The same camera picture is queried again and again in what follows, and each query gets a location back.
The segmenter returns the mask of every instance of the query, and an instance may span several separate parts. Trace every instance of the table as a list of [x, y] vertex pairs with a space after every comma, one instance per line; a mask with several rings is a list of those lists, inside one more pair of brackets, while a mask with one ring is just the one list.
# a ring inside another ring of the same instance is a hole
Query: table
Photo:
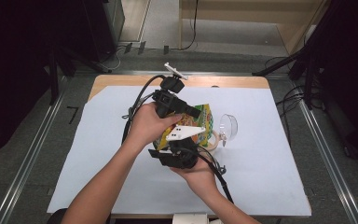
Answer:
[[[115, 153], [125, 124], [121, 115], [133, 103], [127, 102], [128, 97], [134, 100], [150, 78], [108, 75], [96, 78], [48, 207], [49, 213], [67, 207]], [[214, 118], [228, 113], [238, 120], [238, 137], [228, 142], [224, 150], [215, 152], [215, 157], [227, 166], [224, 178], [236, 205], [251, 216], [309, 217], [309, 202], [267, 80], [190, 76], [184, 83], [186, 86], [178, 97], [188, 104], [208, 100]], [[225, 100], [227, 93], [236, 97]], [[243, 110], [241, 102], [247, 102], [249, 108]], [[146, 150], [134, 164], [113, 212], [115, 218], [172, 217], [173, 213], [185, 212], [213, 216], [181, 177], [151, 159]]]
[[[326, 5], [326, 0], [200, 0], [197, 19], [277, 23], [287, 52], [293, 54], [302, 47], [304, 36], [324, 14]], [[179, 49], [182, 19], [193, 20], [195, 8], [195, 0], [179, 2]]]

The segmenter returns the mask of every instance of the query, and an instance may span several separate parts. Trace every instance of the white tabletop sheet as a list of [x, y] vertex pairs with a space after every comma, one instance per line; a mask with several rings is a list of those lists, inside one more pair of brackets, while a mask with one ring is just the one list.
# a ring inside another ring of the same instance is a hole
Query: white tabletop sheet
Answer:
[[[68, 207], [115, 154], [126, 122], [121, 116], [128, 113], [141, 88], [106, 87], [86, 104], [49, 213]], [[149, 87], [145, 94], [156, 88]], [[226, 147], [220, 143], [215, 157], [227, 167], [223, 178], [240, 209], [254, 216], [310, 216], [308, 198], [269, 89], [184, 87], [177, 95], [189, 105], [209, 104], [216, 131], [222, 115], [236, 117], [236, 138]], [[112, 213], [213, 214], [179, 175], [150, 157], [148, 148], [153, 147], [146, 147], [137, 158]]]

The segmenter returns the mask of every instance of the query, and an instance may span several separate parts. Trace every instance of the hand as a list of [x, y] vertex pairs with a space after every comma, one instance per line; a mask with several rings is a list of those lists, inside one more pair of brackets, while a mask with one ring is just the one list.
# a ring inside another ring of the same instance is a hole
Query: hand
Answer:
[[201, 199], [204, 199], [204, 197], [212, 193], [218, 193], [213, 171], [209, 165], [200, 158], [191, 169], [171, 167], [171, 170], [179, 174], [179, 176], [187, 182], [191, 190]]
[[156, 104], [142, 105], [133, 118], [126, 142], [138, 144], [141, 150], [149, 143], [158, 139], [164, 131], [178, 122], [182, 116], [174, 115], [161, 119], [156, 113]]

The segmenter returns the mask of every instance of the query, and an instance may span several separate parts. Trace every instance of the snack bag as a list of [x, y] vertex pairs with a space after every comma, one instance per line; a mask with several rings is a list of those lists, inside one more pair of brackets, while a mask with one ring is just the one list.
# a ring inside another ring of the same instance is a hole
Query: snack bag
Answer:
[[[177, 122], [177, 124], [193, 127], [205, 127], [205, 132], [193, 135], [191, 136], [191, 139], [199, 146], [207, 147], [208, 139], [211, 138], [213, 132], [213, 117], [211, 108], [209, 105], [196, 105], [194, 107], [201, 111], [200, 116], [196, 119], [187, 114], [182, 114], [183, 117], [181, 120], [179, 120], [179, 122]], [[153, 142], [153, 146], [156, 150], [161, 150], [168, 145], [166, 136], [172, 131], [174, 127], [175, 125], [166, 129], [162, 136]]]

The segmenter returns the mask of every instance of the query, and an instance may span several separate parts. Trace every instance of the forearm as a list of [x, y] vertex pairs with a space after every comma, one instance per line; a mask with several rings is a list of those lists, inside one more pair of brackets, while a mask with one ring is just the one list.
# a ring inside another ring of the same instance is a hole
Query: forearm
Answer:
[[136, 159], [133, 148], [123, 145], [72, 201], [62, 223], [104, 223]]
[[259, 223], [252, 217], [242, 212], [235, 204], [231, 203], [219, 191], [201, 196], [201, 199], [225, 224]]

